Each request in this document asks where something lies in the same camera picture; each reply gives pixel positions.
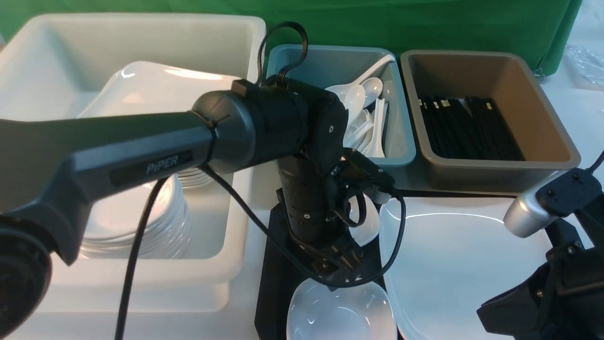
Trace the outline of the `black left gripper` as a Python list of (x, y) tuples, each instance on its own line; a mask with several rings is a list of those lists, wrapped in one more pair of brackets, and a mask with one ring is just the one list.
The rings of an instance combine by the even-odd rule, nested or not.
[[(345, 288), (363, 278), (363, 251), (349, 227), (365, 220), (364, 195), (394, 192), (394, 178), (355, 149), (318, 161), (303, 153), (277, 161), (288, 231), (309, 255), (307, 277), (330, 289)], [(350, 220), (355, 196), (360, 219)]]

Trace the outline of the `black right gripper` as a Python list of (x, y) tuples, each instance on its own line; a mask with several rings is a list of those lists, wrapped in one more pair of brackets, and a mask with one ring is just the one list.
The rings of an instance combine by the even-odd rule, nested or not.
[(546, 227), (552, 249), (524, 282), (481, 305), (485, 331), (516, 340), (601, 340), (604, 337), (603, 261), (585, 249), (572, 224)]

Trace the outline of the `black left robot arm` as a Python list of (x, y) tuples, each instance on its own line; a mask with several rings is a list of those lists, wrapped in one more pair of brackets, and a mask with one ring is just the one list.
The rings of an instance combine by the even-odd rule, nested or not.
[(349, 112), (338, 97), (298, 80), (272, 76), (261, 86), (239, 79), (210, 91), (185, 112), (19, 122), (1, 121), (1, 338), (21, 326), (51, 280), (51, 254), (72, 265), (93, 205), (151, 181), (119, 306), (123, 338), (142, 229), (168, 177), (197, 167), (215, 180), (278, 161), (291, 238), (314, 259), (298, 269), (331, 290), (383, 276), (360, 274), (360, 247), (344, 215), (352, 195), (396, 196), (394, 180), (343, 147)]

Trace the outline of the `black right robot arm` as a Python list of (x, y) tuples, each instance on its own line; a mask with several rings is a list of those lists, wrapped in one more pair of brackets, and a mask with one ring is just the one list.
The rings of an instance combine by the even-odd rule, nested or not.
[(603, 302), (603, 198), (575, 213), (593, 247), (553, 247), (526, 280), (481, 305), (488, 333), (516, 340), (601, 340)]

